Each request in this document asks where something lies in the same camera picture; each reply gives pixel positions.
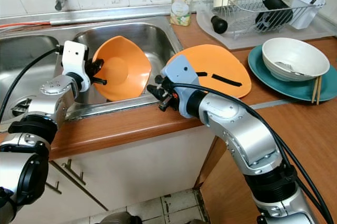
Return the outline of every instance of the floor tile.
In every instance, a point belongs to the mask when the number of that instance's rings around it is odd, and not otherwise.
[[[109,212],[99,213],[98,215],[90,216],[90,224],[100,223],[106,216],[115,212],[125,212],[126,207],[118,208]]]
[[[131,215],[139,216],[142,220],[149,220],[163,215],[163,208],[160,198],[127,206],[127,211]]]
[[[166,224],[186,224],[194,219],[202,220],[198,206],[165,215]]]
[[[151,220],[145,220],[143,224],[165,224],[165,219],[164,216],[160,216]]]
[[[77,219],[77,220],[72,220],[63,224],[90,224],[89,217]]]
[[[165,214],[197,205],[192,189],[163,196],[162,203]]]

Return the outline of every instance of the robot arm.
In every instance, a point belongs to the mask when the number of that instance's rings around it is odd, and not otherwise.
[[[198,76],[181,55],[157,76],[148,90],[161,100],[160,109],[179,108],[186,118],[197,117],[222,138],[251,188],[261,213],[260,224],[317,224],[301,188],[296,171],[286,166],[270,130],[238,103],[200,90],[174,87],[173,83],[199,85]],[[179,98],[175,104],[174,96]]]
[[[11,222],[24,205],[42,195],[55,134],[79,93],[98,81],[93,76],[103,65],[102,60],[85,64],[86,53],[85,45],[65,42],[62,75],[40,87],[22,120],[11,124],[0,144],[0,224]]]

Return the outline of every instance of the wooden chopsticks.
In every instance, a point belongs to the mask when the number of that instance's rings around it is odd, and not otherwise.
[[[319,76],[315,79],[315,86],[314,92],[312,93],[311,103],[314,103],[316,93],[317,93],[316,105],[320,103],[321,87],[322,87],[322,76]]]

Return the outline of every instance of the dish soap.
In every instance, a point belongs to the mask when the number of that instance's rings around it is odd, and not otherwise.
[[[172,24],[189,26],[191,22],[193,0],[172,0],[171,18]]]

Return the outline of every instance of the orange plate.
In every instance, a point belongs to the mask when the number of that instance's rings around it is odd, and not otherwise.
[[[93,61],[96,59],[103,59],[104,64],[95,77],[107,80],[105,86],[94,84],[101,95],[116,101],[142,94],[151,64],[137,45],[123,36],[113,37],[96,51]]]
[[[185,55],[196,72],[207,73],[207,76],[199,77],[201,86],[236,98],[245,96],[252,88],[252,82],[246,68],[232,53],[223,47],[210,44],[194,46],[175,54],[167,63],[178,55]],[[212,78],[213,74],[239,82],[242,86],[238,87],[224,83]]]

